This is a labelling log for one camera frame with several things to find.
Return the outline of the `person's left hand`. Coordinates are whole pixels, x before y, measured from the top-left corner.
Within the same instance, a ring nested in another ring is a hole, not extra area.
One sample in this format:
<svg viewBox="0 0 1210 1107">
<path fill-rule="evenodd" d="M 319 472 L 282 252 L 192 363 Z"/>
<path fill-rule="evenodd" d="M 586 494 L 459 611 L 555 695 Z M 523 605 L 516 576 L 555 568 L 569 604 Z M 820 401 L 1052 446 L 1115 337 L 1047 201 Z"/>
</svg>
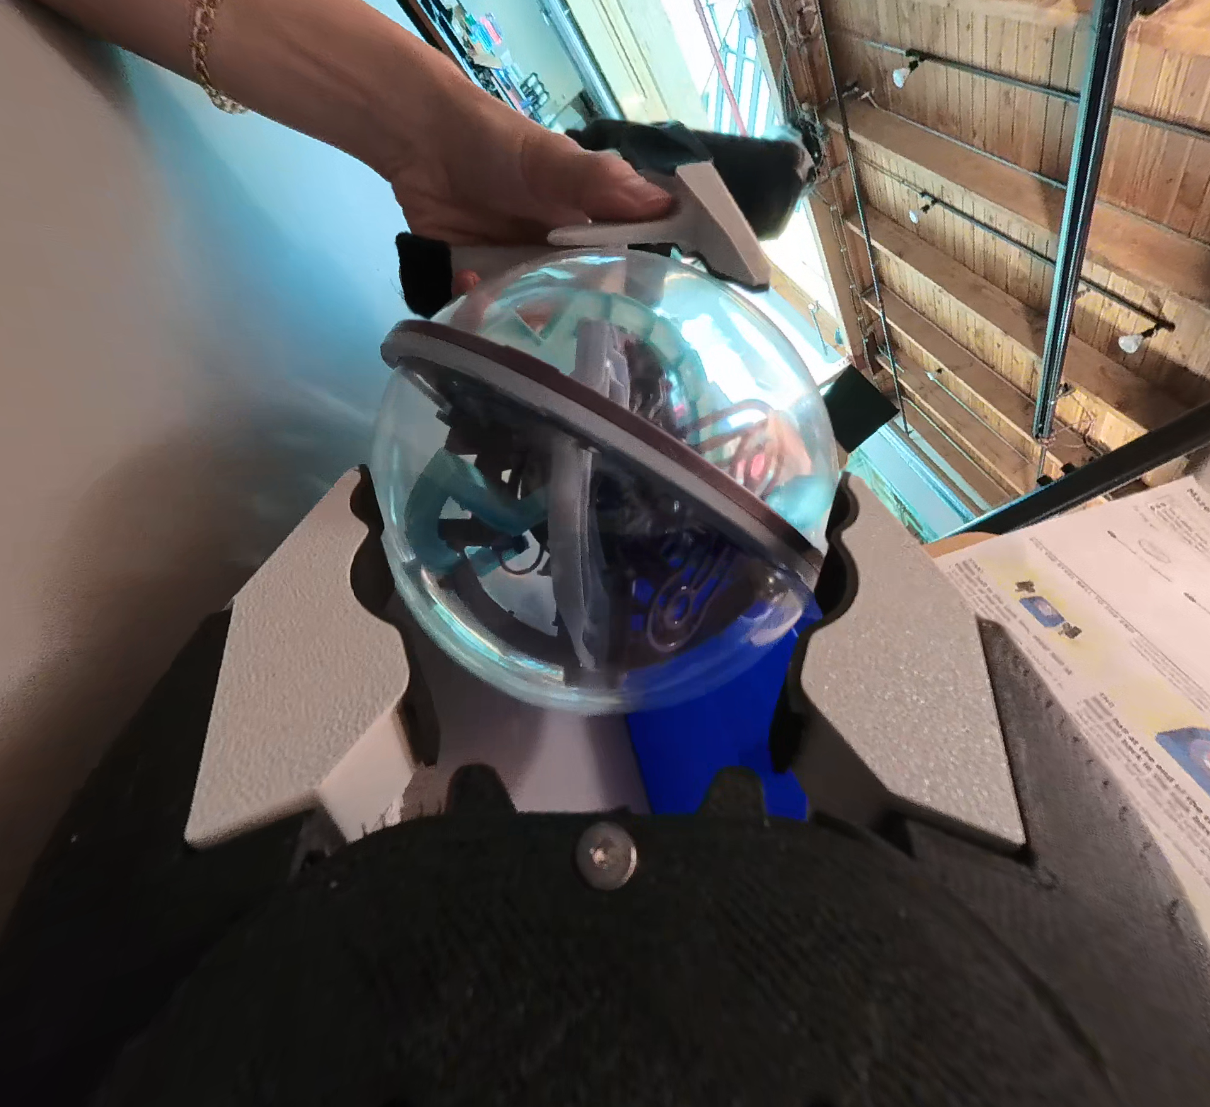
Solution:
<svg viewBox="0 0 1210 1107">
<path fill-rule="evenodd" d="M 408 230 L 450 244 L 538 244 L 552 230 L 648 222 L 668 191 L 473 85 L 364 0 L 286 0 L 263 113 L 390 184 Z"/>
</svg>

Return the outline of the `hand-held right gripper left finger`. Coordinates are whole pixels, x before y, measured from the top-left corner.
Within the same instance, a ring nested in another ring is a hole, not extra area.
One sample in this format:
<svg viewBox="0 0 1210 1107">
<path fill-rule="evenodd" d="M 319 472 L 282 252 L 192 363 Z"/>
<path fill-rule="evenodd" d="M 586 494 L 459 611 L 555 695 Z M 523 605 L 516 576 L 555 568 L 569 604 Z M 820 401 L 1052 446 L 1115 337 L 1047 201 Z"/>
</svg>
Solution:
<svg viewBox="0 0 1210 1107">
<path fill-rule="evenodd" d="M 381 534 L 368 469 L 350 469 L 231 599 L 189 846 L 310 811 L 347 843 L 422 815 L 439 724 Z"/>
</svg>

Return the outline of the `dark metal pole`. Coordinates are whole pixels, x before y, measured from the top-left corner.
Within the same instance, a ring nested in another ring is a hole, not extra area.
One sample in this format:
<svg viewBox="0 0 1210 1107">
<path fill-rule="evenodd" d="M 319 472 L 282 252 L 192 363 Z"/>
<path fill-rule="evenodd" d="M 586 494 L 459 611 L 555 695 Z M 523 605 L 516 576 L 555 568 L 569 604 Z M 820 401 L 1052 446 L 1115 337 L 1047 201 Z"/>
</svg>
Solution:
<svg viewBox="0 0 1210 1107">
<path fill-rule="evenodd" d="M 1089 503 L 1140 480 L 1175 460 L 1183 460 L 1208 446 L 1208 403 L 1112 449 L 1061 479 L 1023 494 L 958 527 L 952 536 L 990 536 L 1018 531 L 1050 520 L 1069 510 Z"/>
</svg>

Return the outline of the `printed instruction sheet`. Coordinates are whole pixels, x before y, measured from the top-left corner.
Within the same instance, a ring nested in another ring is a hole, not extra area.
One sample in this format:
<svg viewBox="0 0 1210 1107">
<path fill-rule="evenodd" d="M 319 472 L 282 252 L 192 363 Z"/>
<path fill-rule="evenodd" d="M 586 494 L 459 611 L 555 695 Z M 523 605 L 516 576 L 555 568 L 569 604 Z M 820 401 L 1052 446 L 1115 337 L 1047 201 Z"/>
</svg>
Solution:
<svg viewBox="0 0 1210 1107">
<path fill-rule="evenodd" d="M 1177 479 L 935 562 L 1016 642 L 1206 922 L 1206 488 Z"/>
</svg>

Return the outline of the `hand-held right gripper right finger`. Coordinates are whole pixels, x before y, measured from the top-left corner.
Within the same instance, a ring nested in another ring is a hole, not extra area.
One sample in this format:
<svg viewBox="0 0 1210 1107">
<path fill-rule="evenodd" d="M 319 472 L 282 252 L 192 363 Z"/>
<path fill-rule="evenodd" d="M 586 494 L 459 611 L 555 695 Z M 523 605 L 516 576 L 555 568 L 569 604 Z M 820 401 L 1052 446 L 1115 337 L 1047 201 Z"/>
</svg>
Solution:
<svg viewBox="0 0 1210 1107">
<path fill-rule="evenodd" d="M 770 761 L 808 812 L 879 829 L 933 825 L 992 851 L 1024 845 L 975 615 L 905 527 L 841 474 L 820 619 L 799 638 Z"/>
</svg>

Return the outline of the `clear plastic maze ball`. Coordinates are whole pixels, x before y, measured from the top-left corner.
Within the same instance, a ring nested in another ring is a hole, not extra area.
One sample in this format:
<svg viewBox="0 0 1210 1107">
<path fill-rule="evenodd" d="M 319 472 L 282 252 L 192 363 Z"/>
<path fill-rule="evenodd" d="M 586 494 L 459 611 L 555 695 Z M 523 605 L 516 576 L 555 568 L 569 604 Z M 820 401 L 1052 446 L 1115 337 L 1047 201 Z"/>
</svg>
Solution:
<svg viewBox="0 0 1210 1107">
<path fill-rule="evenodd" d="M 381 355 L 394 591 L 487 686 L 674 706 L 814 610 L 837 446 L 766 303 L 649 252 L 561 252 L 402 320 Z"/>
</svg>

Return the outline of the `blue plastic bin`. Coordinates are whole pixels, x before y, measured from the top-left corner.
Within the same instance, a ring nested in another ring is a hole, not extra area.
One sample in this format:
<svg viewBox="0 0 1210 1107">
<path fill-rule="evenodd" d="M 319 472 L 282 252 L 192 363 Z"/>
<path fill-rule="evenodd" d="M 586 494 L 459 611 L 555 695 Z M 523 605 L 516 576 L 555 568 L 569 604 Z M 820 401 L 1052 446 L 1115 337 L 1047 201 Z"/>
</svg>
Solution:
<svg viewBox="0 0 1210 1107">
<path fill-rule="evenodd" d="M 720 542 L 663 550 L 629 576 L 621 601 L 609 650 L 635 704 L 628 729 L 651 812 L 691 812 L 717 770 L 746 767 L 771 814 L 802 820 L 805 794 L 776 767 L 770 727 L 817 605 Z"/>
</svg>

